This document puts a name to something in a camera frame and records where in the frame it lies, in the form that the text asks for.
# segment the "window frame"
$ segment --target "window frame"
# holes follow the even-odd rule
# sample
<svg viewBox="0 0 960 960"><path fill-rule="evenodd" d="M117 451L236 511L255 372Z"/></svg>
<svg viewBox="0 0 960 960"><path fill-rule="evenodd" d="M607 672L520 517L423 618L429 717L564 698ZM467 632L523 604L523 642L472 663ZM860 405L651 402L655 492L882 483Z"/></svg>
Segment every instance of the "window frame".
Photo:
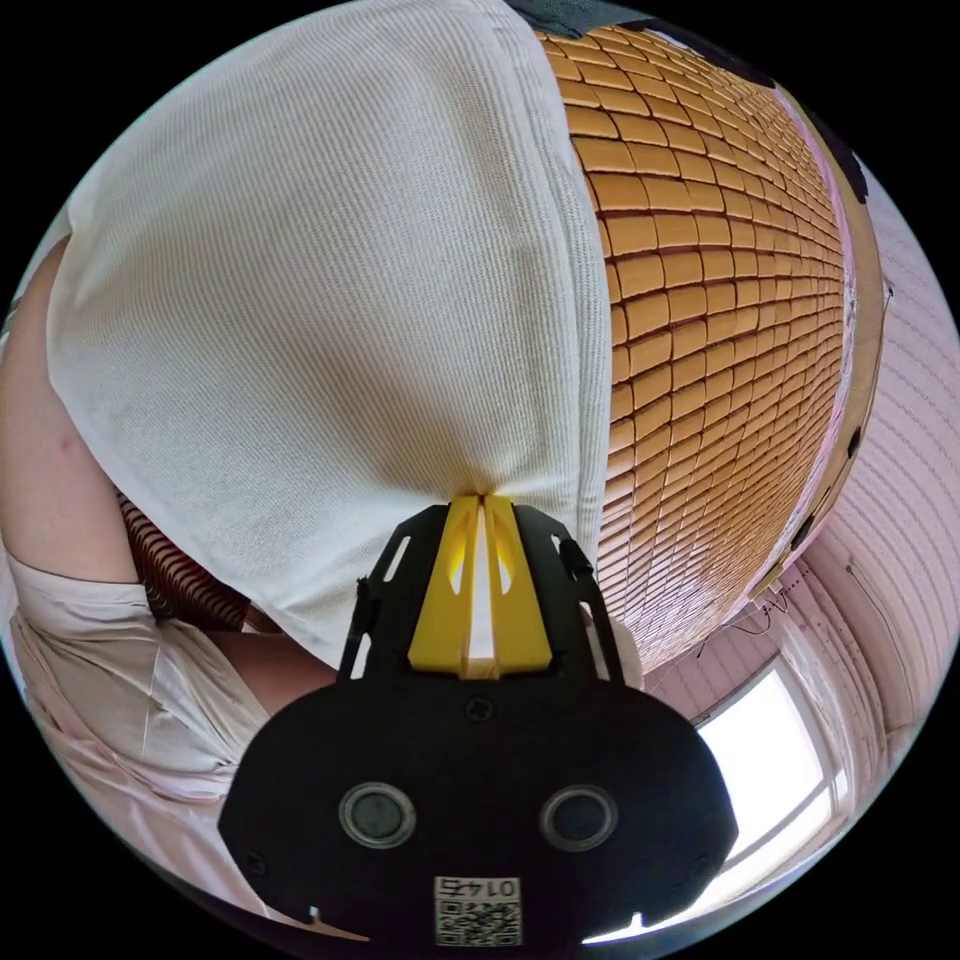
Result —
<svg viewBox="0 0 960 960"><path fill-rule="evenodd" d="M699 731L707 724L716 720L718 717L726 713L726 711L731 707L743 700L744 697L749 695L751 691L759 686L759 684L766 680L771 674L776 674L779 677L784 689L787 691L787 695L790 697L791 702L793 703L797 712L800 714L801 722L804 725L807 736L810 738L810 742L813 746L814 753L817 756L822 774L816 786L813 787L785 817L774 824L774 826L767 830L762 836L754 840L753 843L744 847L739 853L737 853L736 856L728 858L724 862L720 871L717 873L717 877L722 876L728 870L736 867L748 857L762 849L767 843L773 840L774 837L789 827L794 820L800 817L810 807L810 805L823 794L824 790L828 790L830 792L830 808L832 811L831 816L836 817L838 813L839 805L837 797L837 778L842 772L842 766L830 746L829 738L827 737L823 725L817 717L815 708L810 703L810 700L807 697L800 680L783 659L782 654L775 654L752 677L734 690L733 693L729 694L719 703L714 704L714 706L712 706L709 710L704 711L704 713L697 717L693 721L693 725Z"/></svg>

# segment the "printed number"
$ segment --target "printed number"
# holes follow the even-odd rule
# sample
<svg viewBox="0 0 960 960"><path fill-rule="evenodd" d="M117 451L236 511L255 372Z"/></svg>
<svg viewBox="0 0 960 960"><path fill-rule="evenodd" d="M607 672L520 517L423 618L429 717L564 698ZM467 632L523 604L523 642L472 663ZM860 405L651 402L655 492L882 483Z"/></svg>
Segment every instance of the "printed number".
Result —
<svg viewBox="0 0 960 960"><path fill-rule="evenodd" d="M439 894L442 897L467 897L509 900L517 896L517 884L513 880L467 880L459 877L443 877Z"/></svg>

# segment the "bright window light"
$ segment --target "bright window light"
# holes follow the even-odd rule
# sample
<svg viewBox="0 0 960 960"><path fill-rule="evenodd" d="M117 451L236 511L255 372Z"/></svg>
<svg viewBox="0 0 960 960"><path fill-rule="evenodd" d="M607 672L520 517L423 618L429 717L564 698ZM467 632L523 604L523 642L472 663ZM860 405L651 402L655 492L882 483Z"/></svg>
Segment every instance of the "bright window light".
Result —
<svg viewBox="0 0 960 960"><path fill-rule="evenodd" d="M700 735L720 765L740 827L731 857L773 830L823 780L803 717L775 670Z"/></svg>
<svg viewBox="0 0 960 960"><path fill-rule="evenodd" d="M778 663L699 728L723 773L740 828L728 863L767 839L717 876L683 913L651 927L636 916L626 929L586 943L651 933L729 903L773 875L830 821L834 802L829 781L834 778L823 769L781 669ZM837 786L845 781L837 778Z"/></svg>

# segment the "window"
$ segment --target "window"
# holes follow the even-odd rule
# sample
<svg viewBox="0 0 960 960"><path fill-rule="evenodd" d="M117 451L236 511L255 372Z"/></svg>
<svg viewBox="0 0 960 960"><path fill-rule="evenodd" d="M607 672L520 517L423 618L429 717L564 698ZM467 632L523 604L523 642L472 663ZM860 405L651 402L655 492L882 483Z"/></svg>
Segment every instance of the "window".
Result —
<svg viewBox="0 0 960 960"><path fill-rule="evenodd" d="M697 723L733 803L740 835L690 908L657 926L641 918L588 943L649 933L708 913L772 877L836 815L846 785L800 685L779 658Z"/></svg>

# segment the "person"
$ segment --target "person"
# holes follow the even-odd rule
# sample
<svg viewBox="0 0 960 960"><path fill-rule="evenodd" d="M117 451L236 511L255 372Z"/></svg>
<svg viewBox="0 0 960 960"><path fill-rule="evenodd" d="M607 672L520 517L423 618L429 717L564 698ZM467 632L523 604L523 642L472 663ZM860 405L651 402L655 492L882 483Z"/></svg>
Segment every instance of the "person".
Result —
<svg viewBox="0 0 960 960"><path fill-rule="evenodd" d="M125 842L285 921L217 814L269 717L335 680L347 588L396 523L486 486L596 555L609 305L556 82L499 0L348 4L191 78L65 214L0 360L24 695ZM285 634L156 620L115 486Z"/></svg>

